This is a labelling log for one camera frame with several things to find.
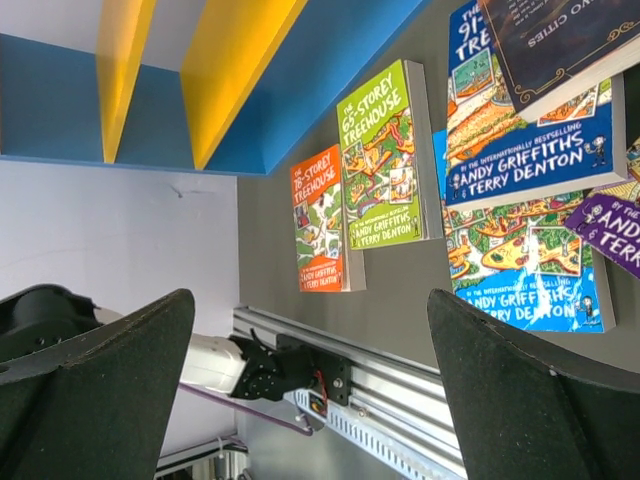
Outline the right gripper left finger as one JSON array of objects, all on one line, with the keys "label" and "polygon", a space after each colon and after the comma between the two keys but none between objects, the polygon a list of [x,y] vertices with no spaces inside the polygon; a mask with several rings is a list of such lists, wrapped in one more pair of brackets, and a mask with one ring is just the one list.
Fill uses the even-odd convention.
[{"label": "right gripper left finger", "polygon": [[4,298],[2,477],[152,478],[194,319],[186,289],[110,322],[65,288]]}]

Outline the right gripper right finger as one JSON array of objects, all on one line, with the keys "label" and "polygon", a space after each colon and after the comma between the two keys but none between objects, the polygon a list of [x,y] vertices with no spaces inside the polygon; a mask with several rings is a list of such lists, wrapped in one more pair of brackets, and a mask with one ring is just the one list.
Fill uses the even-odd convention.
[{"label": "right gripper right finger", "polygon": [[428,297],[431,337],[470,479],[636,479],[639,376]]}]

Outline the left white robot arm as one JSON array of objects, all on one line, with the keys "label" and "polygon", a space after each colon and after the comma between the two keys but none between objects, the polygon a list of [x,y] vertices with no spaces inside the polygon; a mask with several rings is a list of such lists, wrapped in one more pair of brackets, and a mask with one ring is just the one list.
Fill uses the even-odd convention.
[{"label": "left white robot arm", "polygon": [[[23,289],[1,300],[3,362],[57,345],[115,322],[122,315],[54,284]],[[348,403],[351,363],[285,334],[274,347],[255,330],[249,337],[191,336],[180,382],[243,400],[279,401],[299,389],[317,392],[312,408]]]}]

